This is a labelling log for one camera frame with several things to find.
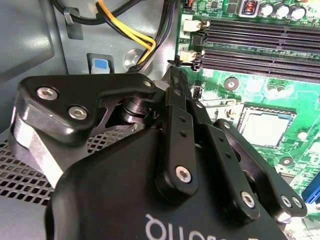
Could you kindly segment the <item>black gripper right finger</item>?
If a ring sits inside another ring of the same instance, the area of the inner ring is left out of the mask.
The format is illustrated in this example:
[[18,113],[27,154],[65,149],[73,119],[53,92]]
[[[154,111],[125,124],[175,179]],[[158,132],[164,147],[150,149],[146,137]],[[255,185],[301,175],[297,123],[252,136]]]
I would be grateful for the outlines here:
[[195,137],[213,157],[225,211],[240,223],[253,222],[263,212],[278,223],[304,218],[308,210],[301,197],[235,127],[223,119],[211,122],[203,104],[192,99],[187,75],[181,71],[179,76]]

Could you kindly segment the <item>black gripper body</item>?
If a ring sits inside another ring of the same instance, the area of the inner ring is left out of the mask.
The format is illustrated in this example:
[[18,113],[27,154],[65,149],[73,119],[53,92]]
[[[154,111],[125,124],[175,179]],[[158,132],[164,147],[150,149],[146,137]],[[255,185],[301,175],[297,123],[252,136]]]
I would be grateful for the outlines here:
[[182,204],[156,186],[161,132],[142,130],[71,166],[59,179],[45,211],[48,240],[283,240],[262,209],[241,224],[223,207],[216,171],[195,149],[199,188]]

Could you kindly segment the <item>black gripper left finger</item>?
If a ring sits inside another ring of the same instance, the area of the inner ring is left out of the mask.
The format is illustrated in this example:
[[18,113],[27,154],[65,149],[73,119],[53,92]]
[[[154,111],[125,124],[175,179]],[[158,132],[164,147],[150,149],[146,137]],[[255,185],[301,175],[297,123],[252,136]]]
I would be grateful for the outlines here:
[[198,190],[187,77],[170,67],[161,89],[140,73],[30,76],[17,88],[9,147],[52,187],[84,155],[89,138],[134,123],[160,128],[156,184],[167,198]]

